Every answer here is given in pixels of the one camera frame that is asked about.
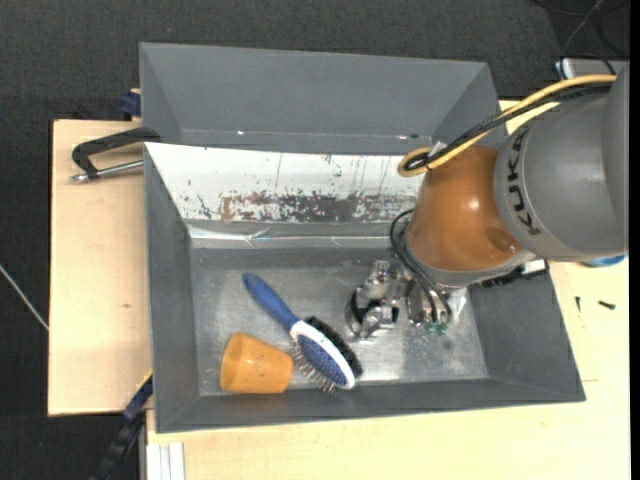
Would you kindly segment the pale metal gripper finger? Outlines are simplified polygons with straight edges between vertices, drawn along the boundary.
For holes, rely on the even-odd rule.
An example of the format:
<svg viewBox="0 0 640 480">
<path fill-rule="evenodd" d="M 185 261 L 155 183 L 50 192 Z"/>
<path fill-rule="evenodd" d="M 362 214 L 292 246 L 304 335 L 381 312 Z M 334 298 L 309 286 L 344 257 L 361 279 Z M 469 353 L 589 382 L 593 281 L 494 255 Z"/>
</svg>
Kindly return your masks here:
<svg viewBox="0 0 640 480">
<path fill-rule="evenodd" d="M 368 329 L 370 324 L 367 315 L 371 300 L 361 288 L 357 288 L 348 299 L 345 306 L 345 320 L 351 329 Z"/>
<path fill-rule="evenodd" d="M 392 331 L 397 324 L 400 310 L 395 306 L 373 305 L 353 311 L 352 332 L 360 341 L 370 341 Z"/>
</svg>

